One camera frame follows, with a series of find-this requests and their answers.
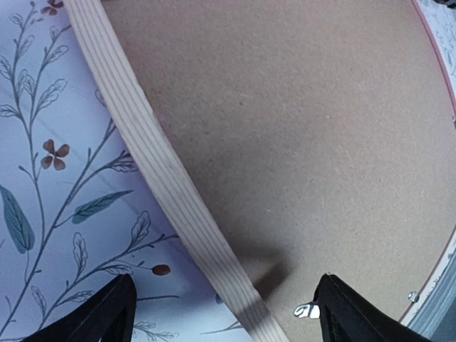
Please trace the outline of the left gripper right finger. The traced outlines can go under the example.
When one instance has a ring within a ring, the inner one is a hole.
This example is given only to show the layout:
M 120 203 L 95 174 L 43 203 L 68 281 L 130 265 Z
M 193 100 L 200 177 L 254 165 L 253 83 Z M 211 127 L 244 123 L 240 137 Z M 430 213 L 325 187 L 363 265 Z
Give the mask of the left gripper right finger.
M 336 275 L 325 274 L 314 299 L 324 341 L 426 341 L 385 315 Z

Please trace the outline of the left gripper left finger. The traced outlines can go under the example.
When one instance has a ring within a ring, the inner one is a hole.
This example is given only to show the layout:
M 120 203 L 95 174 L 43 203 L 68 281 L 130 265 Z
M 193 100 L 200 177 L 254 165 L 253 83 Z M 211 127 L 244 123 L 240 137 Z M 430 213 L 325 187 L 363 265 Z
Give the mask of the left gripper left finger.
M 67 316 L 26 337 L 25 342 L 130 342 L 137 292 L 128 274 L 115 277 Z

